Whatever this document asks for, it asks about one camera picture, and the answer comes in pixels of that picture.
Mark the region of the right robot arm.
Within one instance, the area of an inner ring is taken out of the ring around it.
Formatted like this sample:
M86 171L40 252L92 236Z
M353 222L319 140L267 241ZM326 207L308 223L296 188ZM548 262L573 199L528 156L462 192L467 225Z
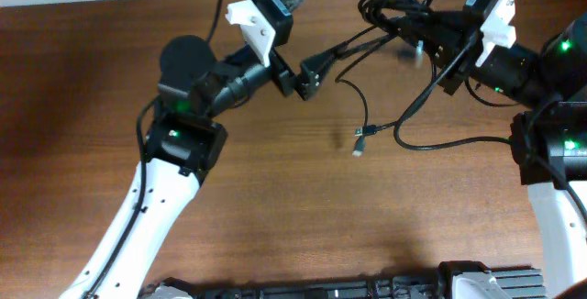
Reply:
M401 18L397 34L420 42L440 73L433 86L472 78L524 107L506 144L538 223L542 270L441 266L447 298L583 298L586 295L586 20L577 18L540 52L514 42L506 18L476 23L438 12Z

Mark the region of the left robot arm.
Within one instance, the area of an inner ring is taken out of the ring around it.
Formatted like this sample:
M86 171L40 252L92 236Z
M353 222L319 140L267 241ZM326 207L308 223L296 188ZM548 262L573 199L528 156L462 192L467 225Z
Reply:
M64 298L137 298L175 220L216 165L227 131L215 117L244 105L264 84L281 94L312 97L330 67L325 54L303 60L294 73L277 52L287 43L293 12L304 0L241 0L226 19L245 44L218 59L210 39L172 39L160 57L158 94L146 106L147 130L137 119L139 163L127 195L93 256Z

